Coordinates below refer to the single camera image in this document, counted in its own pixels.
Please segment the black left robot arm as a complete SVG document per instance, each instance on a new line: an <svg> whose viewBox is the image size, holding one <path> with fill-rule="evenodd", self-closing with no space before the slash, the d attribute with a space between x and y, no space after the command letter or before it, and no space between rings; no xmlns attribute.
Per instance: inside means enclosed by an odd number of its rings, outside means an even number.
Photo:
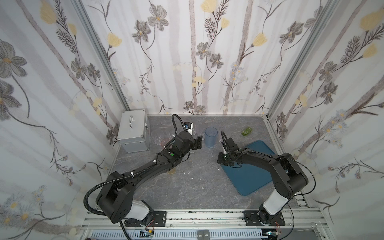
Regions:
<svg viewBox="0 0 384 240"><path fill-rule="evenodd" d="M189 132L181 132L174 137L173 143L155 154L149 163L131 172L110 174L107 181L95 189L101 189L96 204L101 209L96 215L107 216L113 223L124 219L137 221L141 225L149 224L154 218L154 210L145 201L134 200L135 191L145 182L169 172L178 166L190 151L202 148L202 136L193 136Z"/></svg>

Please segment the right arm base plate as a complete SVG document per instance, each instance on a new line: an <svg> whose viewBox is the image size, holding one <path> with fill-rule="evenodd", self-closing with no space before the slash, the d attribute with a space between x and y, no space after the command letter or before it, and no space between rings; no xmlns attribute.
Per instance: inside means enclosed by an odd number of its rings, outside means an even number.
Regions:
<svg viewBox="0 0 384 240"><path fill-rule="evenodd" d="M247 227L278 227L285 226L285 220L281 212L270 215L262 211L243 211L244 220Z"/></svg>

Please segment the teal plastic tray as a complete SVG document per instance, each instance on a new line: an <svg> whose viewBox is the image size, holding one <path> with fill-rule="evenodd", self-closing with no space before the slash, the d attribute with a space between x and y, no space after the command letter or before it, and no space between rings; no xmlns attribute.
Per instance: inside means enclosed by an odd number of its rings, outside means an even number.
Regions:
<svg viewBox="0 0 384 240"><path fill-rule="evenodd" d="M238 193L248 196L256 190L272 182L271 174L261 168L252 165L238 165L234 167L221 165Z"/></svg>

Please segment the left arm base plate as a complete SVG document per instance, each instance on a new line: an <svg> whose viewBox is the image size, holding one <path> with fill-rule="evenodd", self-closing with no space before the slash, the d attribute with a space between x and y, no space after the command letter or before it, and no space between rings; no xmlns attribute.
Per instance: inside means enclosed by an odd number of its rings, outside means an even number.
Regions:
<svg viewBox="0 0 384 240"><path fill-rule="evenodd" d="M133 227L165 227L167 211L152 211L143 220L125 219L124 225L128 228Z"/></svg>

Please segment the yellow plastic cup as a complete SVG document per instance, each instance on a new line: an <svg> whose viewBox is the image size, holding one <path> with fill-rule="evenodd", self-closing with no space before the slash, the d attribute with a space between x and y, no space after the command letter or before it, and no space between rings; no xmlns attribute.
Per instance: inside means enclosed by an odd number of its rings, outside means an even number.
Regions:
<svg viewBox="0 0 384 240"><path fill-rule="evenodd" d="M175 168L173 168L173 169L171 169L171 170L169 170L169 171L167 172L168 175L173 175L173 174L175 174L175 173L176 173L176 169L175 169Z"/></svg>

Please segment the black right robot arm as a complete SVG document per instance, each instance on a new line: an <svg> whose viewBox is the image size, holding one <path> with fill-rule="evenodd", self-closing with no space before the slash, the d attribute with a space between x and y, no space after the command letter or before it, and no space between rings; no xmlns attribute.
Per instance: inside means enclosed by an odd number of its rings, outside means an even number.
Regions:
<svg viewBox="0 0 384 240"><path fill-rule="evenodd" d="M299 163L288 153L274 155L239 148L231 138L224 139L222 146L218 164L240 193L245 193L248 187L253 192L267 183L273 183L273 192L259 207L259 215L264 222L277 216L289 200L309 183Z"/></svg>

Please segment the silver aluminium case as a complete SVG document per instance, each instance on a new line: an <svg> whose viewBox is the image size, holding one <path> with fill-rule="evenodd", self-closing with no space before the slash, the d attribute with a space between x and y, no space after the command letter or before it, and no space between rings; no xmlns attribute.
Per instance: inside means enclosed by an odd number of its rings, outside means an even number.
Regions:
<svg viewBox="0 0 384 240"><path fill-rule="evenodd" d="M126 153L150 149L150 123L146 110L133 110L122 114L118 142Z"/></svg>

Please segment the blue plastic cup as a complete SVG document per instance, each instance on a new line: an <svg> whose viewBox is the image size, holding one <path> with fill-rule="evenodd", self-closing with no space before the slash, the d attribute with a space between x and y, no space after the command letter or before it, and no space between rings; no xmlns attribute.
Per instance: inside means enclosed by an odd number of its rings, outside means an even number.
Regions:
<svg viewBox="0 0 384 240"><path fill-rule="evenodd" d="M208 127L205 130L205 145L207 148L213 148L216 144L218 130L215 127Z"/></svg>

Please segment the clear faceted cup far left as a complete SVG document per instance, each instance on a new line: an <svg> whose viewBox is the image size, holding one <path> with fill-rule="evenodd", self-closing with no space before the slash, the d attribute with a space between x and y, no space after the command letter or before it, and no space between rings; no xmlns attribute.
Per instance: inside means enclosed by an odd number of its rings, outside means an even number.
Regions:
<svg viewBox="0 0 384 240"><path fill-rule="evenodd" d="M157 130L152 130L151 131L151 137L154 141L154 143L158 146L161 145L161 142L163 140L163 137L164 137L164 133L162 130L160 129L157 129Z"/></svg>

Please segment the pink plastic cup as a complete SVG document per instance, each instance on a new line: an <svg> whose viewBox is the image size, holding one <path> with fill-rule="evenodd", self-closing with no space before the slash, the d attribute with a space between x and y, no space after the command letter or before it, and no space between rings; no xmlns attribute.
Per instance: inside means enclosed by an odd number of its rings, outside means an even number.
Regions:
<svg viewBox="0 0 384 240"><path fill-rule="evenodd" d="M164 138L164 139L162 139L162 141L161 141L161 147L162 147L162 148L165 148L166 145L167 145L169 142L170 142L170 139L169 139L169 138Z"/></svg>

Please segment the small green block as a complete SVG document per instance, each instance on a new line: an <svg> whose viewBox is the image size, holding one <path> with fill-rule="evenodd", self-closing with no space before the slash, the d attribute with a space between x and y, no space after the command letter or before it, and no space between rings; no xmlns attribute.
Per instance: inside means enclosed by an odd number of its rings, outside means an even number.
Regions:
<svg viewBox="0 0 384 240"><path fill-rule="evenodd" d="M253 131L253 129L251 127L247 127L245 129L242 130L241 134L242 136L248 136L249 134L251 134Z"/></svg>

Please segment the aluminium mounting rail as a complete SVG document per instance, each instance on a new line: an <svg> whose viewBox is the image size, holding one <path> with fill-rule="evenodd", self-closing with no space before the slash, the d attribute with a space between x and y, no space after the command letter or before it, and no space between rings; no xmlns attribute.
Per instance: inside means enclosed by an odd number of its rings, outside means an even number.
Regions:
<svg viewBox="0 0 384 240"><path fill-rule="evenodd" d="M126 228L133 240L333 240L334 236L319 209L284 209L277 224L258 226L244 210L167 210L162 220L147 229Z"/></svg>

